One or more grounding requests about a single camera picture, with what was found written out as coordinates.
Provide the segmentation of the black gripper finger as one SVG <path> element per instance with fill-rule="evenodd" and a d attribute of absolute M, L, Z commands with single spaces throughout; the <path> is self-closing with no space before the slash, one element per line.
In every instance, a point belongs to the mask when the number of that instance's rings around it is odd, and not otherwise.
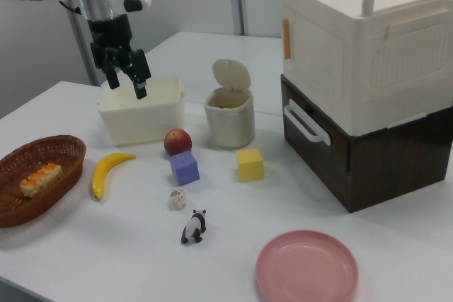
<path fill-rule="evenodd" d="M 101 69 L 106 75 L 110 89 L 116 89 L 120 86 L 117 72 L 117 58 L 114 54 L 104 51 L 101 53 Z"/>
<path fill-rule="evenodd" d="M 127 53 L 127 58 L 122 71 L 133 83 L 135 95 L 138 100 L 147 96 L 146 84 L 151 78 L 151 72 L 143 50 L 132 50 Z"/>

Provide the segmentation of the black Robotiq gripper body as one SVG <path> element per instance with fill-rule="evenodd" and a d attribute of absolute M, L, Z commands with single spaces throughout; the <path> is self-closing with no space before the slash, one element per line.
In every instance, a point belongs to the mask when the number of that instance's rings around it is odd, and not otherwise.
<path fill-rule="evenodd" d="M 128 16 L 123 14 L 105 21 L 88 21 L 91 53 L 96 66 L 132 64 L 132 31 Z"/>

